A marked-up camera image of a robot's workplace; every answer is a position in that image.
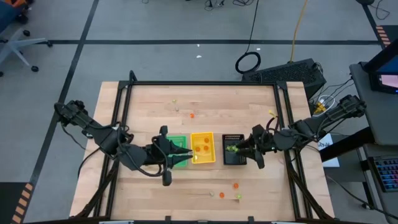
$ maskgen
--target black basket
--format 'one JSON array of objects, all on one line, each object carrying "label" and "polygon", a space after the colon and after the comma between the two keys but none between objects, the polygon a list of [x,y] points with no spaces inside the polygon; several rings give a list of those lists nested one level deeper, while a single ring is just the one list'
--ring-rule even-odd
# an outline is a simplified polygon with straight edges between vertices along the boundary
[{"label": "black basket", "polygon": [[235,146],[244,140],[243,134],[223,134],[224,165],[246,165],[246,158],[226,150],[227,146]]}]

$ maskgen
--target green container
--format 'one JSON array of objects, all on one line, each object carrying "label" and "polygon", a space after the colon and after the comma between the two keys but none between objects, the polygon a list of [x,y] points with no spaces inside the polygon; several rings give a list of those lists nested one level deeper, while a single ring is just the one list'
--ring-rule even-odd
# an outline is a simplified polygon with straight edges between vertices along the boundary
[{"label": "green container", "polygon": [[[186,136],[167,136],[167,139],[170,141],[173,141],[173,143],[176,146],[180,146],[183,148],[187,148],[187,137]],[[175,164],[174,167],[186,167],[187,166],[187,161],[188,160],[184,160],[182,162],[179,162],[178,164]]]}]

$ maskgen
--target wooden table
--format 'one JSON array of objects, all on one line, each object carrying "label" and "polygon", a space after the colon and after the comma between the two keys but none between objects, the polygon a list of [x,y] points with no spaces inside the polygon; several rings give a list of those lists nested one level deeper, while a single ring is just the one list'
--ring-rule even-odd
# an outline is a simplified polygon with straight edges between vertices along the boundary
[{"label": "wooden table", "polygon": [[[103,82],[101,86],[94,119],[103,125],[111,122],[117,85],[117,82]],[[288,87],[294,119],[309,117],[303,84],[288,83]],[[271,119],[269,110],[277,111],[271,86],[133,86],[127,125],[134,133],[134,144],[149,144],[162,125],[169,127],[170,136],[186,135],[188,146],[190,133],[211,131],[215,135],[216,162],[189,161],[187,167],[173,169],[170,187],[164,187],[160,177],[147,177],[120,166],[112,219],[164,220],[171,215],[173,220],[247,221],[248,216],[254,216],[256,221],[294,220],[282,152],[267,153],[264,169],[258,169],[252,160],[246,166],[223,165],[221,135],[242,133],[248,137],[253,126],[265,126]],[[85,156],[96,147],[89,140]],[[309,191],[333,216],[319,153],[308,147],[301,155]],[[99,152],[83,166],[70,215],[78,213],[96,191],[103,157]],[[145,170],[156,172],[157,166]],[[238,190],[233,189],[234,183],[239,184]],[[242,199],[238,200],[236,194],[241,194]],[[101,214],[107,198],[105,193]],[[302,217],[305,216],[303,206],[300,210]]]}]

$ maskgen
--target yellow cable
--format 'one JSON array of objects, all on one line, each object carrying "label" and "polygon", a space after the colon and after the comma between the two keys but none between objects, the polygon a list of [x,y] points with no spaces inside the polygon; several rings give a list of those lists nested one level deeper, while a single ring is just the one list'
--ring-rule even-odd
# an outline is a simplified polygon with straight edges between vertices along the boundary
[{"label": "yellow cable", "polygon": [[305,11],[305,7],[307,6],[307,2],[308,2],[308,0],[305,0],[304,6],[301,9],[300,17],[299,17],[299,19],[297,21],[296,29],[294,29],[294,36],[293,36],[293,43],[292,43],[292,54],[290,55],[290,61],[291,62],[293,62],[293,58],[294,58],[294,42],[296,41],[297,30],[299,29],[301,18],[304,15],[304,11]]}]

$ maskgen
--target computer monitor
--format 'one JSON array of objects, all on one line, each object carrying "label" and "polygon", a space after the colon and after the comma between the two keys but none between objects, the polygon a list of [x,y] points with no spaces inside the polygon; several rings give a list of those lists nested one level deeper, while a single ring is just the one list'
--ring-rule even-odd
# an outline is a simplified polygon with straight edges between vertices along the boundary
[{"label": "computer monitor", "polygon": [[378,53],[364,67],[374,91],[398,94],[398,40]]}]

